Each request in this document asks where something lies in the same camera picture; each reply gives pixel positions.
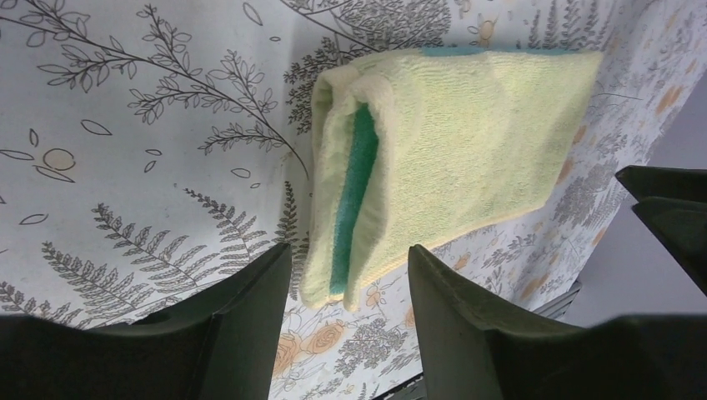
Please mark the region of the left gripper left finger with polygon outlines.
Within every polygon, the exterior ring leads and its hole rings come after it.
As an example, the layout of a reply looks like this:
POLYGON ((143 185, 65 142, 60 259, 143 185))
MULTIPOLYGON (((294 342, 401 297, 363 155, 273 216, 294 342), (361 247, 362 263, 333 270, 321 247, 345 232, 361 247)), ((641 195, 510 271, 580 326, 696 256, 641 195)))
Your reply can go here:
POLYGON ((292 270, 279 243, 233 276, 132 324, 1 320, 4 399, 265 399, 292 270))

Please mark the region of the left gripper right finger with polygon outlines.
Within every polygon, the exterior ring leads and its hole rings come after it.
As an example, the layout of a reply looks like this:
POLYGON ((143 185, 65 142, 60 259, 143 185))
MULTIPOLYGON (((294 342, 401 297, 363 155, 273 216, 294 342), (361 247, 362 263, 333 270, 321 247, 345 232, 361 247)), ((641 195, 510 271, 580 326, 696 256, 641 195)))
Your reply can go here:
POLYGON ((628 315, 577 327, 512 304, 426 248, 408 255, 430 399, 703 399, 706 319, 628 315))

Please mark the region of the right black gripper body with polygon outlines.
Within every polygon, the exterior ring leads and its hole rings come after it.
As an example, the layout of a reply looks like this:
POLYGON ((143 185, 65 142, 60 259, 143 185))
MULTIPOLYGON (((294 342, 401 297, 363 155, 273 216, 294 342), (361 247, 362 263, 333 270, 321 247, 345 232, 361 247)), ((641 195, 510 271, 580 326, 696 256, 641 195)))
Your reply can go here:
POLYGON ((633 213, 702 293, 706 292, 706 171, 630 165, 615 175, 633 213))

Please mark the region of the yellow teal patterned towel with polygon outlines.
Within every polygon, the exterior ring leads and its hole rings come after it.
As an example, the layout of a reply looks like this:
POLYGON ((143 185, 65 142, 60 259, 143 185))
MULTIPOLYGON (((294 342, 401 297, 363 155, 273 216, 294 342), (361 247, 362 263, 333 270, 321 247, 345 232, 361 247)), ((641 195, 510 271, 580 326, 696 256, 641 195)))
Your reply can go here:
POLYGON ((321 72, 311 96, 309 308, 549 199, 603 61, 592 50, 423 47, 321 72))

